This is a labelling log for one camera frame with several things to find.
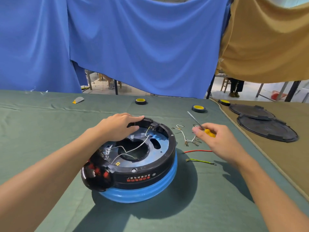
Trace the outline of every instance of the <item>blue base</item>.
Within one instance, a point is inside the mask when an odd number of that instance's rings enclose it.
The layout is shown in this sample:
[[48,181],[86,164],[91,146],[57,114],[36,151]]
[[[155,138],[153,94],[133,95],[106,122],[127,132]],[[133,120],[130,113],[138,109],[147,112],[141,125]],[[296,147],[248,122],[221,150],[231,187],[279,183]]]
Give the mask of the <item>blue base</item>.
[[105,198],[119,203],[137,203],[150,199],[165,190],[173,181],[177,171],[177,153],[171,170],[160,181],[141,189],[122,190],[117,188],[109,188],[105,192],[100,192]]

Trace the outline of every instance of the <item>screwdriver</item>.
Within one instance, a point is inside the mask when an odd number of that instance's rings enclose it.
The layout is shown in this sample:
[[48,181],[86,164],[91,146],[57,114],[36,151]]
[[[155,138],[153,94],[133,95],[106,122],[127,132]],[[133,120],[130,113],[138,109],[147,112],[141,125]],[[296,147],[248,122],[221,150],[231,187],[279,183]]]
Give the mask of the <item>screwdriver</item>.
[[193,118],[193,120],[195,120],[195,122],[199,125],[199,127],[201,127],[202,130],[204,130],[204,132],[208,135],[211,136],[213,138],[216,137],[216,135],[214,133],[212,133],[209,129],[205,129],[202,125],[200,125],[200,123],[195,119],[195,117],[193,115],[191,115],[190,112],[187,111],[187,113]]

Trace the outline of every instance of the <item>mustard cloth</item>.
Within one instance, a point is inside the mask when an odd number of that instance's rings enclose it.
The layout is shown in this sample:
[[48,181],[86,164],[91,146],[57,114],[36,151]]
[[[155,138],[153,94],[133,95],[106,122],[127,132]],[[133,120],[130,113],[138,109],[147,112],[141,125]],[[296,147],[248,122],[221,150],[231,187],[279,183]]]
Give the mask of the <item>mustard cloth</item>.
[[309,3],[234,0],[217,70],[257,83],[309,79]]

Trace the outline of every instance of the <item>floor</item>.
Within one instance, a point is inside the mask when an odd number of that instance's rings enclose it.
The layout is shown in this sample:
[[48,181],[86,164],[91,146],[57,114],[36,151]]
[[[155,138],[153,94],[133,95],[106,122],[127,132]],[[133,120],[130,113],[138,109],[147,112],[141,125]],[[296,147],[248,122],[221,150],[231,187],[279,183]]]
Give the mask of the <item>floor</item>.
[[[91,94],[115,94],[115,90],[109,90],[108,89],[108,82],[107,81],[99,81],[99,77],[97,73],[90,74],[91,84],[92,84],[92,90],[88,89],[84,93],[91,93]],[[243,91],[239,93],[239,98],[232,98],[229,97],[229,89],[230,85],[228,85],[228,88],[226,90],[226,93],[224,93],[221,90],[223,78],[215,78],[213,88],[211,91],[212,97],[216,99],[226,99],[226,100],[246,100],[246,101],[269,101],[266,98],[263,98],[259,96],[256,98],[257,91],[260,87],[260,84],[257,83],[251,83],[251,82],[245,82]],[[147,93],[145,91],[139,90],[137,88],[134,88],[130,85],[126,85],[122,83],[122,88],[120,89],[118,85],[118,94],[120,95],[141,95],[141,96],[150,96],[150,93]],[[261,94],[264,96],[270,97],[271,92],[266,90],[261,90]]]

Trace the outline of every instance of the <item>shoe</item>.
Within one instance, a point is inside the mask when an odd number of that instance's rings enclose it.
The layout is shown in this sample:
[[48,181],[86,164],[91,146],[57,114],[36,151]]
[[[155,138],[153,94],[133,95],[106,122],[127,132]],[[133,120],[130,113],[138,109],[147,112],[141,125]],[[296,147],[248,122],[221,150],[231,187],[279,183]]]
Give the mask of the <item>shoe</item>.
[[109,83],[108,89],[114,89],[114,88],[115,88],[115,83],[114,83],[113,81],[111,81],[111,82]]

